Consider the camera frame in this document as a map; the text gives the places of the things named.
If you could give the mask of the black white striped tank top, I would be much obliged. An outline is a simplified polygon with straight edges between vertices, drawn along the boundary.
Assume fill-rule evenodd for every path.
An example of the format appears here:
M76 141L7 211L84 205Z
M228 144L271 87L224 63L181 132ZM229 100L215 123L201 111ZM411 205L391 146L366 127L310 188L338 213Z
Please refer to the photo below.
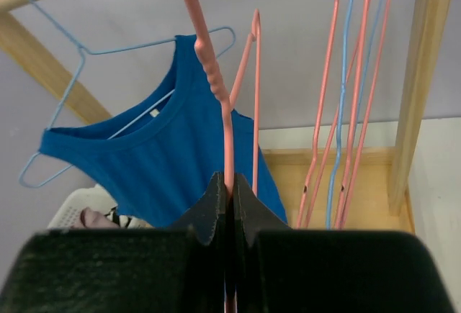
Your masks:
M142 219L120 214L118 207L112 207L104 216L112 223L124 229L152 228L150 224Z

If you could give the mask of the pink tank top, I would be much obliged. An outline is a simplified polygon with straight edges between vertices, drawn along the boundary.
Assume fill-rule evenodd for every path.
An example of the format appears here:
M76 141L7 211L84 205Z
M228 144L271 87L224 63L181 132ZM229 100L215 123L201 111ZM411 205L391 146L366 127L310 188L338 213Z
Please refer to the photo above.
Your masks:
M119 229L120 226L107 219L102 213L85 208L81 211L76 222L77 228L82 229Z

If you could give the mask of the light blue hanger of pink top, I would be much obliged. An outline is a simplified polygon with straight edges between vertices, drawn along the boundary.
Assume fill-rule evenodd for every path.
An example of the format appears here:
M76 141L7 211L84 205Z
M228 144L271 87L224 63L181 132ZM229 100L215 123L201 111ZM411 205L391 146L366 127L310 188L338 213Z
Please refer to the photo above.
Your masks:
M357 35L357 59L348 59L348 46L349 46L349 28L350 21L352 18L352 10L354 6L354 0L348 1L348 7L344 20L343 28L343 43L342 43L342 64L341 64L341 92L338 104L338 116L336 118L336 157L334 167L330 175L330 181L328 186L328 197L327 197L327 210L326 210L326 228L339 229L342 226L342 222L345 220L346 214L346 198L352 192L352 179L349 177L352 157L353 157L353 145L357 127L357 117L360 109L361 98L362 98L362 64L364 54L364 40L367 30L367 20L371 0L364 0L362 10L362 20L360 23L359 34ZM342 121L344 114L344 106L346 101L346 83L348 81L347 70L349 68L356 68L354 88L352 96L352 107L351 107L351 118L349 122L348 136L346 141L346 155L342 155ZM338 206L336 209L336 216L333 218L332 203L333 203L333 192L334 184L336 182L336 172L338 170L341 159L344 159L344 172L341 180L341 187L339 192Z

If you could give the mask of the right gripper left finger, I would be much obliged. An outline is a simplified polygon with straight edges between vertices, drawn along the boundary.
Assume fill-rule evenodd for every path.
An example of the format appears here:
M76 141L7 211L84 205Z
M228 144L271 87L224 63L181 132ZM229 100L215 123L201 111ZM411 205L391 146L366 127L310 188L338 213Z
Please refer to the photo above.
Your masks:
M222 230L225 221L227 191L223 173L214 173L201 198L183 213L167 230L189 230L202 245L209 245Z

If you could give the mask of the pink hanger of green top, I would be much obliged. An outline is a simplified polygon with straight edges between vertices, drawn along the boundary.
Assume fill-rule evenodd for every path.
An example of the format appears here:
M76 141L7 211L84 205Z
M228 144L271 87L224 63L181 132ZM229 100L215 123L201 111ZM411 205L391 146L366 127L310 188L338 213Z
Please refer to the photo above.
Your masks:
M192 24L196 31L196 41L194 49L202 64L206 74L207 81L210 84L211 92L220 102L222 121L223 121L223 188L217 197L219 215L230 222L227 227L220 229L220 232L225 237L230 237L233 234L233 185L234 185L234 145L233 145L233 124L231 112L234 108L241 81L243 79L243 71L246 69L248 56L242 57L242 68L238 71L234 85L231 91L225 87L223 76L220 72L220 66L217 62L217 57L212 46L208 28L205 22L205 17L202 13L202 7L199 0L184 0Z

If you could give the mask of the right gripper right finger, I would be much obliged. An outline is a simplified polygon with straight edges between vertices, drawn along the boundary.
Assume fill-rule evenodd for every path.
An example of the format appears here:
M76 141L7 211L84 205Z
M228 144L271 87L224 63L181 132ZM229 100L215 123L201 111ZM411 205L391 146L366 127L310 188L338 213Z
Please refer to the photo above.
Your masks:
M254 195L248 181L240 173L234 178L233 207L236 229L241 232L249 248L261 231L290 229Z

